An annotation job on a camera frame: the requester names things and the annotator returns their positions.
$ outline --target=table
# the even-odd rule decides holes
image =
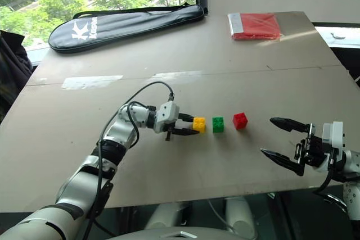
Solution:
[[[138,88],[158,79],[173,87],[181,112],[206,118],[207,132],[166,142],[165,134],[141,130],[139,144],[113,179],[106,207],[322,183],[324,175],[307,168],[298,177],[260,152],[265,147],[293,156],[303,138],[268,119],[313,122],[320,131],[324,122],[343,121],[346,146],[356,150],[359,89],[305,14],[276,16],[285,35],[281,41],[233,41],[226,16],[210,15],[197,24],[87,53],[50,51],[0,126],[0,185],[6,187],[0,211],[33,211],[53,203],[110,115]],[[89,76],[105,77],[80,85],[67,79]],[[137,100],[158,106],[167,96],[159,85]],[[236,131],[232,116],[242,111],[249,123]],[[224,133],[212,133],[213,116],[224,117]]]

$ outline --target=yellow block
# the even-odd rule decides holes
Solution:
[[[200,133],[205,132],[205,118],[204,117],[194,117],[192,123],[193,130],[197,130]]]

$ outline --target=white robotic arm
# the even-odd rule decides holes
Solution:
[[[305,164],[319,172],[327,171],[326,180],[314,193],[335,203],[346,212],[353,226],[354,239],[360,239],[360,153],[345,149],[343,123],[325,123],[322,138],[319,138],[315,136],[313,124],[302,124],[280,117],[271,118],[270,121],[288,132],[296,130],[307,133],[307,137],[296,145],[296,162],[276,152],[261,149],[262,152],[275,163],[299,176],[303,176]],[[331,180],[344,183],[345,202],[331,194],[322,193]]]
[[[91,218],[92,214],[99,215],[104,209],[113,188],[111,180],[117,167],[126,151],[134,145],[133,142],[138,141],[138,128],[151,128],[155,133],[168,132],[167,140],[171,133],[198,133],[192,129],[175,128],[178,119],[192,122],[194,118],[191,115],[180,114],[179,107],[172,99],[171,92],[170,100],[161,105],[159,110],[139,102],[128,102],[123,105],[115,115],[115,122],[91,155],[85,158],[73,176],[60,188],[56,203],[34,212],[2,234],[0,239],[74,239],[85,219]],[[99,162],[99,148],[102,162]]]

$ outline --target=tape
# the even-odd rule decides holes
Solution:
[[[188,83],[190,81],[197,80],[202,76],[203,72],[201,70],[192,70],[192,71],[178,71],[176,73],[157,73],[147,80],[148,83],[152,81],[171,81],[172,83]]]
[[[101,88],[120,80],[122,77],[122,75],[69,77],[64,80],[61,88],[66,90]]]

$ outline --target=red lego brick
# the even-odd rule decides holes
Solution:
[[[248,119],[246,118],[245,113],[241,112],[234,115],[232,122],[234,123],[236,129],[243,129],[244,127],[246,127]]]

